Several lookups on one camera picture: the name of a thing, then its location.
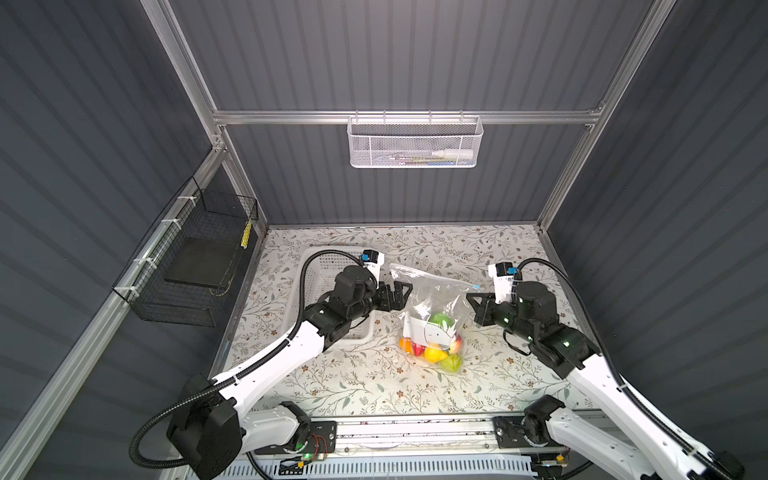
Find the floral pattern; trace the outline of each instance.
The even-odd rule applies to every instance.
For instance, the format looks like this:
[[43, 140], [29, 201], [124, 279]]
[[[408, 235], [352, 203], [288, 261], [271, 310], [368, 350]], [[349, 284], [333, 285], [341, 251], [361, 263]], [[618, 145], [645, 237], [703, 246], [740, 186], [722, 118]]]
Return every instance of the floral pattern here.
[[[493, 291], [489, 263], [546, 258], [531, 225], [270, 230], [227, 368], [282, 333], [280, 326], [301, 253], [318, 245], [359, 245], [382, 251], [386, 255], [382, 279], [387, 282], [392, 281], [389, 263], [395, 262], [478, 284], [481, 291]], [[541, 281], [552, 290], [561, 321], [578, 328], [554, 272], [531, 264], [525, 278]], [[317, 356], [291, 372], [257, 408], [292, 400], [314, 416], [518, 411], [545, 393], [572, 409], [593, 407], [538, 360], [510, 349], [498, 327], [465, 322], [464, 364], [457, 373], [443, 372], [403, 352], [398, 345], [401, 333], [397, 312], [378, 312], [368, 343], [332, 348]]]

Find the green fruit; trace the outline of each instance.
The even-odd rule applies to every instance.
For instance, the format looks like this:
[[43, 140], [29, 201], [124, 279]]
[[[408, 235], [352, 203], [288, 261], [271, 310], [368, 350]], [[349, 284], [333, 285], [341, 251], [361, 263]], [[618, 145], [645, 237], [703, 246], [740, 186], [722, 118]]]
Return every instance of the green fruit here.
[[458, 353], [454, 353], [453, 355], [449, 355], [448, 358], [440, 360], [437, 363], [446, 372], [456, 373], [458, 372], [458, 369], [462, 367], [462, 356]]
[[429, 322], [434, 323], [435, 325], [439, 325], [443, 330], [448, 330], [453, 326], [454, 323], [451, 317], [445, 315], [444, 313], [436, 313], [435, 315], [430, 316]]

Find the wall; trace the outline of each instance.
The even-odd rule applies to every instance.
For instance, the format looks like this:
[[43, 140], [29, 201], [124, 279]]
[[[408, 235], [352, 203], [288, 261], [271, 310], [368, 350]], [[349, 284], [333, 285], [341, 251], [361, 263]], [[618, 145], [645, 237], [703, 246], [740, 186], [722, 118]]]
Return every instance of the wall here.
[[768, 2], [681, 1], [549, 231], [622, 373], [768, 467]]
[[[0, 2], [0, 84], [1, 445], [210, 144], [138, 2]], [[127, 319], [30, 478], [87, 465], [125, 435], [111, 420], [161, 406], [139, 395], [173, 399], [214, 337]]]
[[[470, 111], [597, 107], [650, 2], [171, 4], [219, 109]], [[583, 128], [486, 125], [475, 168], [362, 172], [343, 127], [229, 130], [270, 222], [317, 224], [536, 220]]]

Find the perforated plastic basket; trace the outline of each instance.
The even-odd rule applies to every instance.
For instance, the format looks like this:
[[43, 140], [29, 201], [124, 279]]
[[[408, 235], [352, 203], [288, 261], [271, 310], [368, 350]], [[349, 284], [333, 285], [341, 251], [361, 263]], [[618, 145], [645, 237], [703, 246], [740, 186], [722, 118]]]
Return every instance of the perforated plastic basket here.
[[470, 168], [477, 164], [480, 117], [350, 117], [349, 162], [356, 168]]
[[[314, 253], [321, 250], [341, 250], [349, 252], [356, 257], [362, 254], [362, 251], [370, 247], [347, 247], [328, 245], [321, 247], [309, 247], [301, 254], [301, 260], [299, 260], [299, 268], [296, 271], [296, 276], [293, 278], [293, 286], [288, 296], [288, 303], [286, 304], [286, 313], [283, 317], [283, 329], [280, 333], [285, 333], [288, 329], [292, 328], [296, 323], [296, 317], [299, 314], [299, 275], [301, 275], [301, 267], [306, 262], [306, 259], [310, 258]], [[345, 266], [352, 265], [353, 262], [342, 255], [322, 255], [312, 260], [309, 267], [306, 269], [306, 276], [304, 278], [304, 304], [310, 305], [315, 303], [325, 292], [333, 290], [336, 285], [336, 275], [338, 275]], [[344, 338], [334, 343], [331, 348], [347, 346], [362, 345], [367, 343], [373, 338], [373, 323], [376, 320], [376, 311], [373, 310], [371, 315], [360, 326], [355, 329], [351, 329]], [[353, 321], [352, 326], [355, 326], [359, 320]]]

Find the plastic bag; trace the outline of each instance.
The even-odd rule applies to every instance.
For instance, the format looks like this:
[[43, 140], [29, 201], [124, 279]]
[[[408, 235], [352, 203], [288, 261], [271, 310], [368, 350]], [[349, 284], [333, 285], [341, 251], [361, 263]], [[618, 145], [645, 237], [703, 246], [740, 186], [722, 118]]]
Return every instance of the plastic bag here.
[[390, 272], [394, 280], [413, 285], [406, 307], [399, 314], [400, 348], [446, 372], [458, 372], [464, 343], [460, 331], [475, 315], [466, 294], [480, 287], [397, 263], [390, 266]]

